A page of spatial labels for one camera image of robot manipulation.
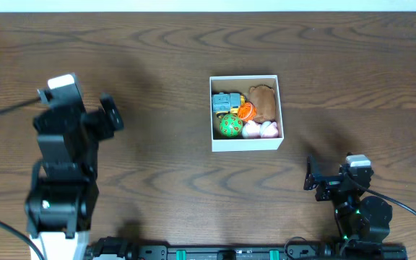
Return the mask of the pink toy duck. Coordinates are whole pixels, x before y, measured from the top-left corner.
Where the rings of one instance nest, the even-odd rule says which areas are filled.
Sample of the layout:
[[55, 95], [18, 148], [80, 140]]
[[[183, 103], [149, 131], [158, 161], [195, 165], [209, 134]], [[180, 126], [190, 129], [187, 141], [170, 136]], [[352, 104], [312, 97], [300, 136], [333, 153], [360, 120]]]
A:
[[275, 121], [248, 121], [243, 126], [241, 134], [244, 139], [273, 139], [279, 136], [279, 130]]

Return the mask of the orange ridged toy ball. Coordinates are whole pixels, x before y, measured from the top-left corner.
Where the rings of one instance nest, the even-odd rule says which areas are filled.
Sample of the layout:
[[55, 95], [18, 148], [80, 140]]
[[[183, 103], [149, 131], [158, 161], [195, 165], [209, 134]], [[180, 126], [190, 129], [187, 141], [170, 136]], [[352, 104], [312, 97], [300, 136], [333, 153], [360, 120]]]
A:
[[239, 107], [237, 115], [242, 121], [252, 121], [256, 116], [256, 107], [250, 102], [245, 102]]

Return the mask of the green numbered ball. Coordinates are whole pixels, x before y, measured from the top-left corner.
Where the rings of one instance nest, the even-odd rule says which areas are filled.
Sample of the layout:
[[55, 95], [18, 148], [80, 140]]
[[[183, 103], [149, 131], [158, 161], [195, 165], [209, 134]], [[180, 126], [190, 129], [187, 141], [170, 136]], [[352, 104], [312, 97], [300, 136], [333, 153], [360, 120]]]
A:
[[220, 132], [225, 137], [237, 137], [242, 128], [243, 121], [234, 113], [226, 114], [220, 120]]

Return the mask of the brown plush toy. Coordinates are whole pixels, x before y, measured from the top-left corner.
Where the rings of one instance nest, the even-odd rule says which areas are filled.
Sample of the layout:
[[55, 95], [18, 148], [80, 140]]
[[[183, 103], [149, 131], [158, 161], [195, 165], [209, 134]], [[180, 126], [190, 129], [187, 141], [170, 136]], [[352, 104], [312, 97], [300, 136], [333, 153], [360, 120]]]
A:
[[275, 91], [267, 85], [250, 87], [248, 100], [256, 109], [254, 121], [263, 123], [272, 121], [276, 116]]

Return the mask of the yellow grey toy truck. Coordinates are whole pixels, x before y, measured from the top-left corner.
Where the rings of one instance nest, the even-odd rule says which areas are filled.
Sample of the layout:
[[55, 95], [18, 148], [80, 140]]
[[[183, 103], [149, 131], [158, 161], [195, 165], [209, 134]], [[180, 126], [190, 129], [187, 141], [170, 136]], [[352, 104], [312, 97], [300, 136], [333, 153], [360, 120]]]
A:
[[229, 113], [237, 114], [239, 108], [245, 102], [246, 102], [245, 96], [240, 93], [220, 92], [212, 96], [212, 112], [218, 118], [222, 118]]

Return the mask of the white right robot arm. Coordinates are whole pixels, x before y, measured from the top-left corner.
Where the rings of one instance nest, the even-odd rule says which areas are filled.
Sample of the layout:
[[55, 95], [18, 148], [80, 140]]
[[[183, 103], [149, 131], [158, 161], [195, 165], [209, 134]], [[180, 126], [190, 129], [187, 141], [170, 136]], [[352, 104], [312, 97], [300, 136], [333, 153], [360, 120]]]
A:
[[365, 155], [346, 156], [336, 175], [323, 175], [316, 160], [308, 156], [303, 188], [316, 191], [316, 201], [330, 201], [341, 235], [338, 252], [346, 248], [380, 245], [390, 233], [392, 206], [378, 196], [361, 196], [370, 187], [373, 169]]

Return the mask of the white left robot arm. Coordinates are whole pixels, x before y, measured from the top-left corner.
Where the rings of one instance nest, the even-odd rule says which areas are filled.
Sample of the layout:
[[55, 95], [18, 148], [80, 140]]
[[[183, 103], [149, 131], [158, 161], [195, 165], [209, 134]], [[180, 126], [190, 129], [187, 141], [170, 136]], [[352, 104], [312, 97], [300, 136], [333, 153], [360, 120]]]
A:
[[83, 259], [98, 199], [99, 143], [124, 127], [113, 98], [85, 109], [80, 97], [35, 117], [42, 157], [32, 172], [25, 201], [27, 231], [42, 259]]

